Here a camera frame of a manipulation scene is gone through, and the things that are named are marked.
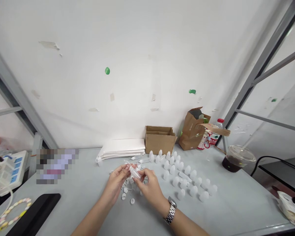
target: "forearm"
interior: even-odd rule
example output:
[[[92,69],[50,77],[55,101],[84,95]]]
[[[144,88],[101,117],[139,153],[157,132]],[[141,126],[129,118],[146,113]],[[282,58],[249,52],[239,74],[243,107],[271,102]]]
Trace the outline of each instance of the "forearm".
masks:
[[[97,235],[111,208],[111,203],[104,197],[101,197],[87,213],[71,236]]]
[[[164,198],[161,201],[161,204],[158,207],[158,209],[162,217],[166,218],[170,209],[169,201],[166,198]],[[200,226],[194,223],[179,209],[175,210],[175,216],[170,226],[174,230],[176,236],[191,236],[191,235],[208,236],[209,235],[207,232],[204,231],[204,229],[202,229]]]

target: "green sticker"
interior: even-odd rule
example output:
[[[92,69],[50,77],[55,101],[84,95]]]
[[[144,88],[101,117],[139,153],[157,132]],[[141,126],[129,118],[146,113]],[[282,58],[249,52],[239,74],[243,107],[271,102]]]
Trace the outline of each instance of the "green sticker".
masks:
[[[110,69],[108,67],[106,67],[105,74],[109,74],[109,73],[110,73]]]

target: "white wall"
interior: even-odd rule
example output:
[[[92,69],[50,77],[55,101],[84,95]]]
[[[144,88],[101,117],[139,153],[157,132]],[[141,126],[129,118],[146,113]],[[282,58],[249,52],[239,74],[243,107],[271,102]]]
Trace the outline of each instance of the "white wall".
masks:
[[[274,56],[267,70],[295,51],[295,24]],[[259,83],[242,110],[295,126],[295,61]],[[295,157],[295,131],[238,114],[230,126],[229,145],[244,145],[257,158],[264,155],[288,159]],[[264,163],[273,159],[263,159]]]
[[[8,108],[0,94],[0,110]],[[16,151],[31,150],[34,138],[14,114],[0,116],[0,137],[5,139],[9,146]]]
[[[194,107],[216,120],[279,3],[0,1],[0,53],[60,147],[101,147],[179,133]]]

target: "hand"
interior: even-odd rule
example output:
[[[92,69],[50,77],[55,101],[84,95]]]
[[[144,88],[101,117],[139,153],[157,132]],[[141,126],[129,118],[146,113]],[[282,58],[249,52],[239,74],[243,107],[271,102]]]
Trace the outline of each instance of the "hand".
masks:
[[[148,200],[148,202],[153,207],[155,207],[156,210],[158,210],[163,218],[166,218],[169,213],[170,203],[162,193],[155,172],[147,168],[138,172],[142,176],[141,179],[139,180],[134,178],[133,180],[135,181],[145,198]],[[144,185],[142,182],[146,176],[148,178],[148,183]]]
[[[130,175],[129,164],[121,165],[116,168],[110,174],[101,198],[114,205],[119,196],[122,184]]]

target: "black phone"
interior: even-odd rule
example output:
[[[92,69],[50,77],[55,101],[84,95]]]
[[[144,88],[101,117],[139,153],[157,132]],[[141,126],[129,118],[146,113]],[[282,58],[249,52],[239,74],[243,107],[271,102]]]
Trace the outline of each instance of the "black phone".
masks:
[[[34,236],[57,205],[59,193],[39,196],[6,236]]]

